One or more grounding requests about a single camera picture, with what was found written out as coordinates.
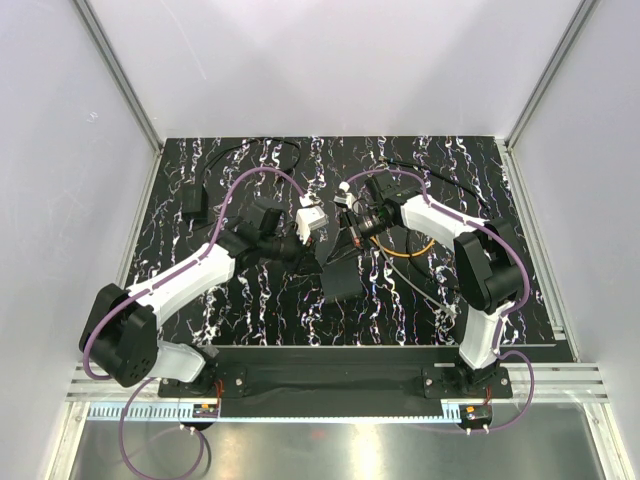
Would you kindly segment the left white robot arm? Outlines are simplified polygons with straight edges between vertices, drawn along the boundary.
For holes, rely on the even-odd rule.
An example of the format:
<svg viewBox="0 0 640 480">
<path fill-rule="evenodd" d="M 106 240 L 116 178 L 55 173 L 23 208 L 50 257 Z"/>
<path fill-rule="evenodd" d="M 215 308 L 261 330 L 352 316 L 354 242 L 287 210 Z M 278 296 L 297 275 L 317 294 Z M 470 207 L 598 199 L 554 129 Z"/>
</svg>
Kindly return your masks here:
<svg viewBox="0 0 640 480">
<path fill-rule="evenodd" d="M 131 387 L 147 378 L 180 382 L 196 396 L 215 386 L 215 354 L 185 343 L 161 341 L 162 325 L 183 307 L 262 260 L 296 274 L 316 274 L 318 230 L 328 217 L 318 205 L 299 208 L 285 231 L 285 211 L 260 198 L 247 216 L 234 217 L 195 253 L 155 277 L 122 288 L 114 283 L 96 295 L 79 340 L 85 373 Z"/>
</svg>

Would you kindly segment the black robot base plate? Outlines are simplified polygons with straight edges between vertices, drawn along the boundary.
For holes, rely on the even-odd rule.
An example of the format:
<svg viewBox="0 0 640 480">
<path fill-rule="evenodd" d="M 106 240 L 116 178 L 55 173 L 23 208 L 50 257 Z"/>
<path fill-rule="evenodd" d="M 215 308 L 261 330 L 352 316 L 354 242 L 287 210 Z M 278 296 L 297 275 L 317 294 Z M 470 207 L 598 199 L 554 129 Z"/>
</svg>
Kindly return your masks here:
<svg viewBox="0 0 640 480">
<path fill-rule="evenodd" d="M 487 386 L 468 392 L 453 385 L 448 374 L 457 357 L 454 347 L 222 347 L 212 379 L 188 386 L 163 380 L 165 398 L 295 399 L 345 396 L 439 400 L 445 404 L 510 400 L 508 371 L 499 365 Z"/>
</svg>

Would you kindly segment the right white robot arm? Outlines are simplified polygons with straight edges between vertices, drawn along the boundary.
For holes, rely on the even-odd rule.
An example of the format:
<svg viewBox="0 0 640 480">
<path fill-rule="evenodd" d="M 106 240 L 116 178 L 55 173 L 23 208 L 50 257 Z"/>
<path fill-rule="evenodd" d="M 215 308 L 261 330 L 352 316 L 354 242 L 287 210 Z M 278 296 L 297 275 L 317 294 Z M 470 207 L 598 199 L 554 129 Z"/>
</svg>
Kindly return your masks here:
<svg viewBox="0 0 640 480">
<path fill-rule="evenodd" d="M 435 200 L 424 183 L 404 188 L 399 170 L 363 172 L 370 199 L 360 205 L 352 182 L 340 183 L 334 203 L 340 231 L 334 249 L 346 256 L 369 248 L 371 240 L 392 227 L 424 234 L 451 250 L 458 290 L 468 305 L 466 327 L 449 381 L 466 396 L 476 396 L 496 376 L 500 342 L 509 315 L 524 306 L 529 275 L 509 223 L 485 220 Z"/>
</svg>

